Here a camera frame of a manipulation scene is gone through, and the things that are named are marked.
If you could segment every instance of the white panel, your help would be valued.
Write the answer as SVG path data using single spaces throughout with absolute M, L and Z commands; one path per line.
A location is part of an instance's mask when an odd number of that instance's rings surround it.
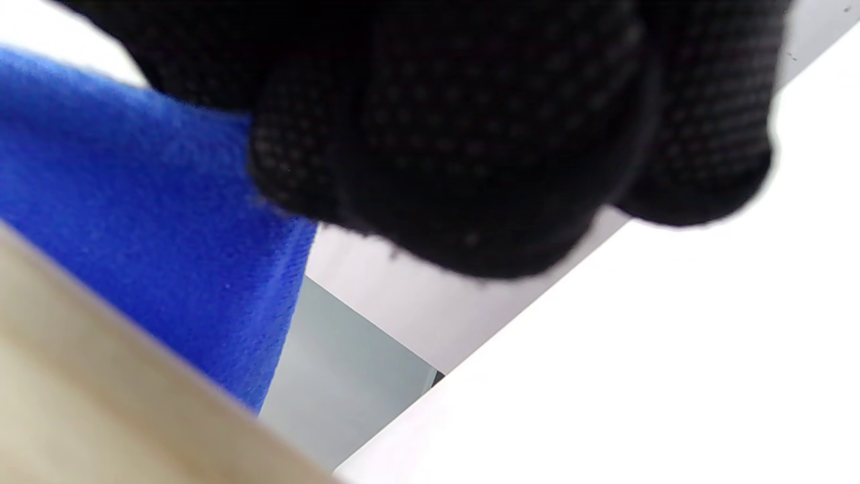
M 337 475 L 860 482 L 858 54 L 855 28 L 779 97 L 744 213 L 628 224 Z

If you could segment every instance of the blue fabric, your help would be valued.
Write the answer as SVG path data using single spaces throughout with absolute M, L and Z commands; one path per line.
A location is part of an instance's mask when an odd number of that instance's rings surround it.
M 259 411 L 316 225 L 257 198 L 248 130 L 0 49 L 0 218 Z

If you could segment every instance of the beige surface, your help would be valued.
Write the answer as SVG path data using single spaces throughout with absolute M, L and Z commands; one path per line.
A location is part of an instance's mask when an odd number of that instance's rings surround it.
M 0 225 L 0 482 L 326 484 Z

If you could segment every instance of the white surface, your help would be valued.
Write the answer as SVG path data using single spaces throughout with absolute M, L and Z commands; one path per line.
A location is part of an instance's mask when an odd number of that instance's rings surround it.
M 336 473 L 354 484 L 860 481 L 860 28 L 790 84 L 729 223 L 631 223 Z
M 330 227 L 316 239 L 307 275 L 447 374 L 627 219 L 607 209 L 558 267 L 517 282 L 477 282 L 408 254 L 392 258 L 392 244 Z

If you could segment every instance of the black glove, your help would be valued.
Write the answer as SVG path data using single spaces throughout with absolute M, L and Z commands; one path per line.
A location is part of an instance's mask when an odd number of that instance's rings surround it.
M 789 0 L 78 1 L 151 84 L 250 111 L 261 193 L 449 270 L 547 270 L 599 208 L 733 213 Z

